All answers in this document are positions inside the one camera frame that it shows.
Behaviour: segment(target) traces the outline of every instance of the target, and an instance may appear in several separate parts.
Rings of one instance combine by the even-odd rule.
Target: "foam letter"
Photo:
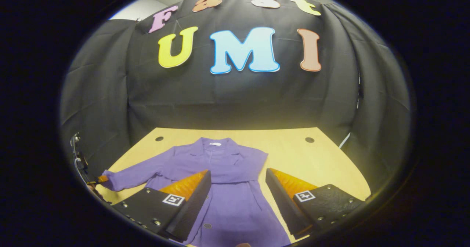
[[[178,6],[172,6],[171,8],[167,8],[164,11],[161,11],[155,15],[153,15],[153,24],[152,28],[148,31],[148,33],[152,33],[156,30],[159,30],[165,26],[164,21],[168,21],[171,17],[171,12],[176,11],[178,9]]]
[[[253,61],[248,65],[250,70],[254,72],[278,71],[280,65],[274,60],[272,51],[271,38],[274,33],[273,28],[253,28],[244,43],[241,43],[229,30],[212,33],[210,38],[215,43],[215,63],[210,68],[210,72],[214,74],[230,72],[232,67],[227,64],[227,56],[230,57],[235,68],[242,71],[251,53],[253,53]]]
[[[305,1],[305,0],[290,0],[290,1],[295,2],[295,4],[297,4],[297,6],[298,6],[303,12],[306,12],[306,13],[312,14],[312,15],[316,15],[316,16],[321,15],[320,12],[314,11],[314,10],[312,9],[312,8],[315,7],[315,5],[310,4],[310,3],[308,3],[308,2]]]
[[[193,51],[193,35],[198,30],[198,27],[190,27],[180,32],[183,36],[183,45],[181,52],[177,56],[171,56],[171,41],[176,37],[175,34],[166,35],[158,41],[160,49],[158,50],[158,63],[164,68],[173,68],[181,65],[188,60],[191,52]]]
[[[304,60],[300,63],[300,67],[306,71],[317,72],[322,66],[318,62],[318,45],[319,36],[311,30],[298,29],[297,32],[302,36],[304,41]]]
[[[281,4],[275,0],[252,0],[253,5],[262,8],[279,8]]]
[[[212,8],[222,3],[222,0],[199,0],[196,2],[193,12],[205,10],[206,8]]]

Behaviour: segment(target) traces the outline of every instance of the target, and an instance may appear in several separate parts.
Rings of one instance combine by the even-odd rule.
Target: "yellow letter u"
[[[183,45],[181,52],[177,56],[171,56],[171,41],[176,37],[175,34],[166,35],[158,41],[160,49],[158,50],[158,63],[164,68],[174,68],[188,60],[193,51],[193,35],[198,27],[189,27],[180,32],[183,36]]]

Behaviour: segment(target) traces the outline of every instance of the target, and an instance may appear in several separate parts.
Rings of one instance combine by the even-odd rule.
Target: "purple coat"
[[[120,172],[105,170],[103,186],[119,191],[147,182],[161,189],[185,177],[210,170],[212,186],[198,218],[183,244],[198,247],[280,247],[289,237],[264,198],[258,175],[267,153],[238,145],[230,138],[200,138],[174,146]]]

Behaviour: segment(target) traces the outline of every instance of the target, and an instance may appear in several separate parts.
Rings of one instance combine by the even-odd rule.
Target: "blue letter m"
[[[232,69],[227,64],[227,55],[232,60],[235,68],[242,71],[248,57],[253,52],[253,61],[248,68],[254,72],[275,72],[279,70],[279,63],[274,60],[272,51],[273,28],[253,28],[248,33],[244,43],[230,31],[224,30],[212,33],[210,38],[215,42],[215,63],[210,68],[211,73],[228,73]]]

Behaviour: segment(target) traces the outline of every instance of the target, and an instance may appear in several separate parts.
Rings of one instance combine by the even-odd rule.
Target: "coat collar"
[[[191,155],[203,155],[204,154],[204,146],[209,145],[209,143],[219,142],[225,144],[226,152],[228,155],[237,155],[240,153],[238,149],[238,144],[234,142],[230,138],[220,139],[220,140],[213,140],[201,137],[195,143],[191,144],[190,154]]]

